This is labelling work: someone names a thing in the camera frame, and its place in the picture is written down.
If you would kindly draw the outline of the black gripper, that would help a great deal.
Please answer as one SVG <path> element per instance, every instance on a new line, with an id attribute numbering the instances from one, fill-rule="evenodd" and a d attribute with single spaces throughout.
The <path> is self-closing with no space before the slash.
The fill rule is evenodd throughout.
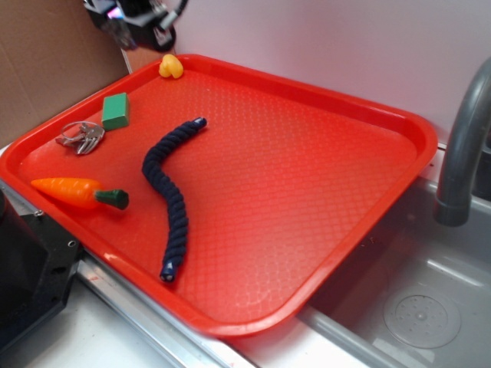
<path id="1" fill-rule="evenodd" d="M 176 43 L 174 23 L 188 4 L 182 0 L 170 9 L 165 1 L 85 1 L 94 26 L 125 50 L 146 48 L 170 51 Z"/>

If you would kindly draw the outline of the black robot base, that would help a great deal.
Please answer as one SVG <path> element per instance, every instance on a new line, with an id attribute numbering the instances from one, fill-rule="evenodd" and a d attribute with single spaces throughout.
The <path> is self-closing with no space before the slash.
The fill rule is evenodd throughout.
<path id="1" fill-rule="evenodd" d="M 1 193 L 1 351 L 60 313 L 81 243 L 52 217 L 20 215 Z"/>

